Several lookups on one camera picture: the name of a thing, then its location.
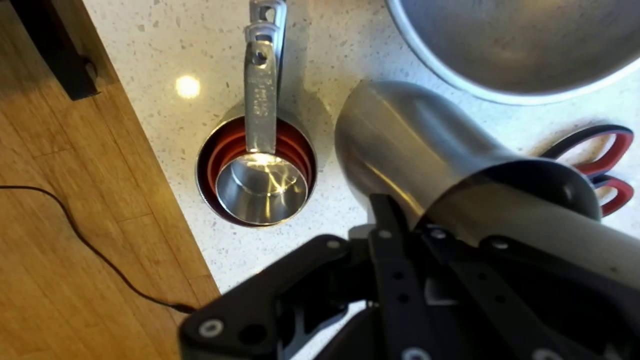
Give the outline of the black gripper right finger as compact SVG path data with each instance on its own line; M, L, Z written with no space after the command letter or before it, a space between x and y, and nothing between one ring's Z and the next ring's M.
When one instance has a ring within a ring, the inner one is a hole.
M636 291L505 237L419 238L444 360L640 360Z

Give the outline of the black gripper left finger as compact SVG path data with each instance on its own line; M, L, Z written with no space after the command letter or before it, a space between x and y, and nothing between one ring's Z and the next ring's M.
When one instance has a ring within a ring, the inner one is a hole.
M404 214L381 194L370 204L367 234L320 234L193 312L178 331L181 358L290 360L333 324L342 329L319 360L424 357L426 310Z

